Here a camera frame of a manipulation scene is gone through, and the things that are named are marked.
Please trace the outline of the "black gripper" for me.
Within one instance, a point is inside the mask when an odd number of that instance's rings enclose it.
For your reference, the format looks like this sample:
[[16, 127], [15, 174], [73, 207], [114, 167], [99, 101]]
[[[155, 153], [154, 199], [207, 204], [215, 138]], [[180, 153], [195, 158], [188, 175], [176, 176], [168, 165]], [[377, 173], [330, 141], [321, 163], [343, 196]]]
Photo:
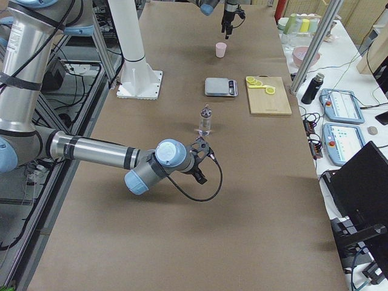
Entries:
[[202, 173], [201, 169], [199, 168], [199, 164], [201, 163], [201, 159], [199, 157], [194, 158], [193, 166], [190, 170], [186, 171], [186, 175], [192, 175], [196, 181], [200, 184], [205, 184], [207, 182], [207, 179], [205, 175]]
[[225, 0], [224, 1], [224, 13], [221, 22], [221, 33], [226, 31], [225, 39], [229, 39], [233, 32], [233, 25], [235, 13], [237, 10], [237, 0]]

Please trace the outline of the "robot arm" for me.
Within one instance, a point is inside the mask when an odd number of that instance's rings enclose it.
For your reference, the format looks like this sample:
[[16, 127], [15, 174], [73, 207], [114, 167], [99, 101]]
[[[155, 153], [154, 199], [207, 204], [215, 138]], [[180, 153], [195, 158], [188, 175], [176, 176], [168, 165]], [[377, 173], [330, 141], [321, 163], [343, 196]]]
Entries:
[[[218, 0], [189, 0], [190, 3], [199, 7], [200, 11], [209, 16], [213, 13], [216, 6], [219, 4]], [[238, 14], [240, 9], [238, 1], [227, 0], [224, 1], [224, 12], [221, 20], [221, 32], [225, 33], [225, 39], [229, 39], [229, 36], [233, 32], [233, 20], [235, 15]]]
[[56, 110], [36, 110], [55, 36], [91, 36], [95, 25], [92, 1], [10, 1], [10, 30], [1, 38], [1, 172], [8, 173], [41, 158], [79, 160], [122, 168], [127, 188], [140, 195], [173, 172], [206, 177], [200, 163], [211, 155], [197, 138], [184, 145], [165, 139], [151, 150], [72, 135]]

